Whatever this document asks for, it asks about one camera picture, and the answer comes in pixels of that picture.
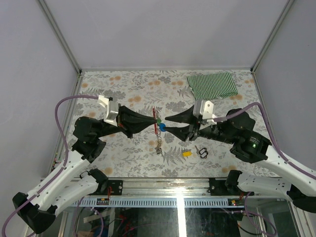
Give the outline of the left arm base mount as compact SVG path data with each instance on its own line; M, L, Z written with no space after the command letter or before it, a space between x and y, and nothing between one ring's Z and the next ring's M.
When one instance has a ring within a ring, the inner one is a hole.
M109 180L106 186L98 188L93 195L106 195L106 196L121 196L123 191L122 180Z

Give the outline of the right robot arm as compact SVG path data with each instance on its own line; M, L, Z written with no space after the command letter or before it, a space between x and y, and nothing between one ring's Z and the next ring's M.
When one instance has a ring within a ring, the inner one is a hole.
M316 172L288 158L275 145L274 138L266 138L253 130L256 121L245 109L232 109L225 117L216 118L213 125L202 128L202 116L194 115L194 109L166 120L186 123L185 127L166 127L182 141L205 138L231 144L231 154L239 160L259 165L277 178L254 176L243 171L232 170L225 181L225 189L231 195L260 193L288 200L304 211L316 211Z

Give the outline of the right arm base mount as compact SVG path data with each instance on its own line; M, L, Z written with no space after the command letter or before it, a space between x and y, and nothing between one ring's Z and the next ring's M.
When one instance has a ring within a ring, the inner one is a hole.
M207 190L211 196L239 196L242 190L238 187L239 170L230 170L226 178L209 178Z

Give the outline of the blue key tag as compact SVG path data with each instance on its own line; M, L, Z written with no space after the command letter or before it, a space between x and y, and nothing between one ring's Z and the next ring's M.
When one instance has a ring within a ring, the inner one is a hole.
M159 124L159 129L161 132L166 132L165 128L166 128L166 125L164 123Z

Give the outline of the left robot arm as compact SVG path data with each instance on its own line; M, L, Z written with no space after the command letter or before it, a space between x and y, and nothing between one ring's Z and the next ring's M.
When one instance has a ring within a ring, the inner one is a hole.
M103 151L106 142L101 137L122 132L128 138L156 123L145 116L120 106L115 112L116 124L102 119L80 117L73 135L77 141L62 163L29 192L18 192L12 199L17 214L35 234L46 231L56 217L69 205L89 194L102 195L108 190L108 177L99 169L88 171L75 184L69 182L92 164Z

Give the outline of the metal key holder red handle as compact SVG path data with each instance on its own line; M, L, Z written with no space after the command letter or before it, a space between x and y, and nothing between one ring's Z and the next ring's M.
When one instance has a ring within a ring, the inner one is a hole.
M153 117L157 120L159 119L159 116L158 116L158 111L155 109L155 107L153 107ZM155 150L156 150L156 154L157 155L161 155L162 154L162 148L161 148L161 145L162 145L162 138L161 138L161 131L159 129L159 124L157 124L157 121L156 123L154 124L154 129L155 129L155 135L156 135L156 138L157 138L157 145L155 147Z

